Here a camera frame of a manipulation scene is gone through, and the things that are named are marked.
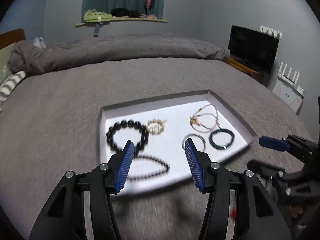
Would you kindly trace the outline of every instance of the red object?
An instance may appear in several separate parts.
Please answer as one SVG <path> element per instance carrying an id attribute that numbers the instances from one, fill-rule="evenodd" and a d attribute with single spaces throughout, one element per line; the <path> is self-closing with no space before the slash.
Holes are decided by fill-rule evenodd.
<path id="1" fill-rule="evenodd" d="M 235 208 L 233 208 L 233 209 L 231 210 L 230 217 L 233 218 L 233 219 L 236 219 L 236 209 L 235 209 Z"/>
<path id="2" fill-rule="evenodd" d="M 153 4 L 154 0 L 144 0 L 144 6 L 149 10 Z"/>

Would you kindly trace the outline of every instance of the red balloon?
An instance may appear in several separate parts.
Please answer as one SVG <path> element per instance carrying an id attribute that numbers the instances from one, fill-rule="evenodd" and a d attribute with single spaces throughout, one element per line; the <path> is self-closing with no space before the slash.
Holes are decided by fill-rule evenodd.
<path id="1" fill-rule="evenodd" d="M 144 0 L 144 6 L 149 10 L 153 4 L 154 0 Z"/>

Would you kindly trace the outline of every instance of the black monitor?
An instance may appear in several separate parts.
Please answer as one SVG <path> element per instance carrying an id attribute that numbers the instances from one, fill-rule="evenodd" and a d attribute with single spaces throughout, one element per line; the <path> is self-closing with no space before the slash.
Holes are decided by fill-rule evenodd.
<path id="1" fill-rule="evenodd" d="M 231 55 L 271 73 L 279 40 L 254 30 L 232 26 L 229 40 Z"/>

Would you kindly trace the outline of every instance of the wooden headboard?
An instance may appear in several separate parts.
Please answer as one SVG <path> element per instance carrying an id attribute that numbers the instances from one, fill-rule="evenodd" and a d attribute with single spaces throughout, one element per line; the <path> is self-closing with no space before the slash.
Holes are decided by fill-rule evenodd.
<path id="1" fill-rule="evenodd" d="M 3 33 L 0 35 L 0 49 L 3 49 L 14 42 L 24 41 L 25 39 L 26 37 L 24 36 L 24 31 L 22 29 Z"/>

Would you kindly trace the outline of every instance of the jewelry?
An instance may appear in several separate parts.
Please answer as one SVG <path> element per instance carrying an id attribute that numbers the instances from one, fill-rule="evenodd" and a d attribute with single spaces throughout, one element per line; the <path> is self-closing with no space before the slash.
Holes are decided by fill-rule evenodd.
<path id="1" fill-rule="evenodd" d="M 231 141 L 229 143 L 227 143 L 226 145 L 217 145 L 212 140 L 212 136 L 213 135 L 215 135 L 217 133 L 221 133 L 221 132 L 224 132 L 224 133 L 227 133 L 227 134 L 231 135 Z M 234 140 L 235 140 L 235 134 L 232 131 L 230 131 L 229 129 L 221 129 L 220 128 L 218 130 L 213 131 L 209 136 L 209 142 L 210 142 L 211 146 L 213 148 L 217 149 L 217 150 L 226 150 L 226 149 L 228 149 L 231 146 L 231 144 L 233 144 Z"/>
<path id="2" fill-rule="evenodd" d="M 198 117 L 200 117 L 200 116 L 202 116 L 202 115 L 205 115 L 205 114 L 198 114 L 198 113 L 201 112 L 203 109 L 205 109 L 207 106 L 213 106 L 214 109 L 216 110 L 216 115 L 211 114 L 211 115 L 213 115 L 213 116 L 215 117 L 215 119 L 216 119 L 216 124 L 215 124 L 212 128 L 205 126 L 205 125 L 199 120 L 199 118 L 198 118 Z M 197 126 L 202 126 L 202 127 L 206 128 L 206 129 L 208 129 L 208 130 L 213 130 L 217 125 L 218 125 L 219 128 L 221 128 L 221 126 L 220 126 L 220 124 L 219 124 L 219 117 L 218 117 L 217 108 L 216 108 L 214 105 L 212 105 L 212 104 L 209 104 L 209 105 L 206 105 L 206 106 L 204 106 L 204 107 L 202 107 L 202 108 L 199 108 L 198 111 L 195 112 L 195 113 L 193 114 L 193 116 L 190 117 L 190 125 L 192 126 L 193 129 L 195 129 L 195 128 L 193 127 L 194 124 L 197 125 Z"/>
<path id="3" fill-rule="evenodd" d="M 186 140 L 191 136 L 198 137 L 198 138 L 200 138 L 202 140 L 202 143 L 204 145 L 204 148 L 203 148 L 202 152 L 204 152 L 205 151 L 205 146 L 206 146 L 205 139 L 201 135 L 195 134 L 195 133 L 190 133 L 183 139 L 183 141 L 182 141 L 182 149 L 184 149 L 184 144 L 185 144 Z"/>
<path id="4" fill-rule="evenodd" d="M 147 155 L 139 156 L 139 151 L 144 150 L 145 145 L 147 145 L 149 142 L 149 132 L 147 131 L 147 127 L 145 125 L 142 125 L 140 122 L 134 122 L 133 120 L 129 120 L 127 122 L 126 120 L 122 120 L 121 123 L 116 122 L 113 126 L 110 126 L 106 136 L 107 136 L 107 144 L 110 146 L 111 150 L 115 151 L 116 153 L 122 152 L 122 149 L 119 148 L 118 145 L 114 142 L 113 136 L 117 130 L 120 130 L 121 128 L 126 128 L 126 127 L 129 127 L 129 128 L 133 127 L 134 129 L 139 130 L 139 132 L 141 133 L 141 140 L 134 147 L 134 158 L 149 159 L 165 167 L 165 170 L 162 170 L 162 171 L 156 171 L 150 174 L 145 174 L 140 176 L 127 177 L 127 179 L 129 180 L 149 179 L 155 176 L 162 175 L 166 172 L 169 172 L 170 166 L 166 162 L 153 156 L 147 156 Z"/>
<path id="5" fill-rule="evenodd" d="M 121 148 L 118 148 L 118 145 L 113 141 L 113 136 L 116 131 L 120 130 L 121 128 L 134 128 L 139 130 L 141 133 L 141 140 L 137 145 L 134 147 L 134 157 L 136 158 L 139 154 L 140 150 L 143 150 L 145 145 L 149 142 L 149 132 L 145 125 L 142 125 L 140 122 L 134 122 L 133 120 L 122 120 L 121 123 L 116 122 L 113 126 L 110 126 L 109 131 L 107 132 L 107 144 L 110 146 L 111 150 L 119 153 L 122 152 Z"/>
<path id="6" fill-rule="evenodd" d="M 151 133 L 152 135 L 162 133 L 164 130 L 164 124 L 166 121 L 167 120 L 162 121 L 160 119 L 155 119 L 155 118 L 148 121 L 146 125 L 148 132 Z"/>
<path id="7" fill-rule="evenodd" d="M 147 160 L 151 160 L 151 161 L 154 161 L 154 162 L 156 162 L 156 163 L 159 163 L 160 165 L 162 165 L 162 166 L 165 167 L 165 170 L 156 171 L 156 172 L 152 172 L 152 173 L 144 174 L 144 175 L 140 175 L 140 176 L 133 176 L 133 177 L 129 177 L 129 176 L 128 176 L 127 179 L 129 179 L 129 180 L 150 179 L 150 178 L 153 178 L 153 177 L 155 177 L 155 176 L 159 176 L 159 175 L 162 175 L 162 174 L 164 174 L 164 173 L 169 172 L 170 166 L 169 166 L 166 162 L 164 162 L 164 161 L 162 161 L 162 160 L 160 160 L 160 159 L 158 159 L 158 158 L 156 158 L 156 157 L 148 156 L 148 155 L 139 155 L 138 158 L 140 158 L 140 159 L 147 159 Z"/>

